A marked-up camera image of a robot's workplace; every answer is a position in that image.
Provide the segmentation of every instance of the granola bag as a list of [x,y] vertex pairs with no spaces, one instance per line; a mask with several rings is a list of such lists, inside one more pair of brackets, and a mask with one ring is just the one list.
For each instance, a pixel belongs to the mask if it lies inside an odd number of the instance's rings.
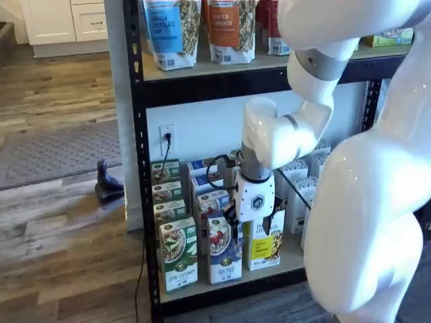
[[211,60],[248,64],[255,58],[255,11],[259,0],[208,0]]
[[150,48],[164,71],[196,63],[201,0],[143,0]]
[[268,24],[268,54],[283,56],[290,54],[290,48],[280,36],[277,23],[277,10],[279,0],[269,0],[269,24]]

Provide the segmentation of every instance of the white cereal box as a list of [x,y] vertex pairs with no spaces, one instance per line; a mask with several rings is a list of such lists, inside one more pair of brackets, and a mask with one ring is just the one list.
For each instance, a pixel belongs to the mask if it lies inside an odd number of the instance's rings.
[[[317,178],[307,177],[292,181],[299,194],[304,197],[316,191]],[[290,191],[288,203],[286,205],[286,225],[291,234],[302,232],[305,222],[305,204],[294,190]]]
[[311,157],[311,169],[310,176],[320,178],[325,166],[326,159],[329,157],[329,153],[317,153]]
[[246,239],[244,258],[248,269],[254,271],[280,264],[284,211],[275,213],[268,236],[263,229],[262,220],[244,223],[243,226],[243,236]]
[[[209,163],[211,163],[212,158],[207,159],[200,159],[195,161],[190,161],[187,163],[187,169],[189,170],[189,208],[192,211],[194,208],[194,196],[193,196],[193,189],[191,184],[191,179],[195,178],[197,176],[205,175],[207,172],[207,167]],[[209,168],[210,173],[217,172],[217,164],[212,165]]]
[[307,164],[308,167],[308,175],[310,175],[310,169],[311,169],[311,158],[316,155],[317,153],[330,153],[331,152],[331,144],[326,139],[321,139],[315,149],[311,151],[307,156],[304,157],[304,161]]
[[[219,172],[209,173],[209,179],[217,186],[223,185],[223,178]],[[193,200],[193,202],[190,205],[190,212],[192,213],[192,216],[196,219],[196,214],[195,214],[196,196],[211,192],[215,190],[215,188],[209,184],[207,174],[200,175],[195,178],[191,178],[190,183],[191,183],[191,198]]]
[[[314,197],[316,196],[316,192],[311,191],[308,194],[304,196],[304,199],[307,201],[308,205],[312,207],[312,203],[314,202]],[[302,237],[301,237],[301,248],[304,249],[304,243],[305,243],[305,235],[307,234],[307,224],[308,219],[310,217],[310,209],[305,206],[305,220],[304,220],[304,227],[302,228]]]
[[[308,167],[304,160],[298,159],[288,163],[287,165],[280,168],[284,176],[286,176],[290,181],[297,180],[299,178],[306,178],[308,174]],[[279,172],[274,172],[275,174],[275,195],[283,200],[289,198],[289,191],[291,186]]]

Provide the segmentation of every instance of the electrical outlet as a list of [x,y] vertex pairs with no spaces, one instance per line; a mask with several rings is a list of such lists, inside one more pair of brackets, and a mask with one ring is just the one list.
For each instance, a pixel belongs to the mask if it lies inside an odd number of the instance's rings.
[[160,126],[160,155],[164,157],[166,155],[166,150],[168,148],[168,141],[165,138],[166,133],[170,133],[170,148],[168,155],[172,155],[175,153],[175,141],[176,141],[176,133],[175,133],[175,124],[168,124],[166,126]]

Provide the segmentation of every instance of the white wall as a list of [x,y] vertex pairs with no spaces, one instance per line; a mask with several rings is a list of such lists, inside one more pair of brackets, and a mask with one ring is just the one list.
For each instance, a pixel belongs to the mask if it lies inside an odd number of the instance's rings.
[[[366,93],[365,83],[337,86],[335,109],[324,138],[333,145],[360,129]],[[298,109],[301,98],[292,91],[267,94],[279,107],[279,115]],[[240,147],[242,111],[251,96],[153,108],[147,111],[150,157],[162,159],[159,126],[176,125],[176,151],[181,161],[211,157]]]
[[18,44],[28,43],[21,0],[0,0],[0,22],[12,22]]

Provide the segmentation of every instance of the gray rug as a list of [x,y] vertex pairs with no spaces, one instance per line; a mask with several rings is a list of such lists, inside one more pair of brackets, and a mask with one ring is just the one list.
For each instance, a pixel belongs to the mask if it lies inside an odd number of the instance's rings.
[[91,172],[100,158],[121,165],[116,121],[12,135],[0,148],[0,190]]

